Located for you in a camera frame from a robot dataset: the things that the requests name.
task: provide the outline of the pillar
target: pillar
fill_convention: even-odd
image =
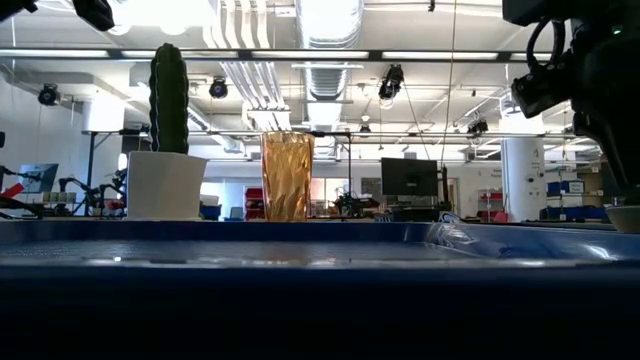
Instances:
[[[502,189],[510,222],[539,220],[547,207],[541,138],[502,140]]]

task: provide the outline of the plant pot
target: plant pot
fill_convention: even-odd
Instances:
[[[134,151],[127,174],[127,219],[199,220],[207,160],[168,152]]]
[[[640,234],[640,206],[607,208],[607,216],[616,230],[629,234]]]
[[[303,133],[262,135],[262,183],[267,221],[307,221],[314,143],[312,135]]]

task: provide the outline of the artificial cactus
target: artificial cactus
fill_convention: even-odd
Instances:
[[[171,44],[158,48],[151,62],[149,87],[151,150],[187,154],[189,79],[180,49]]]

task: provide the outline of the computer monitor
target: computer monitor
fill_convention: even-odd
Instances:
[[[23,194],[51,192],[58,173],[58,164],[22,165],[20,173],[40,176],[40,181],[20,178],[20,183],[24,186]]]
[[[438,196],[438,162],[382,158],[382,194]]]

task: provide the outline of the amber glass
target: amber glass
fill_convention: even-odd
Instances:
[[[262,182],[267,221],[307,220],[315,138],[296,132],[262,135]]]

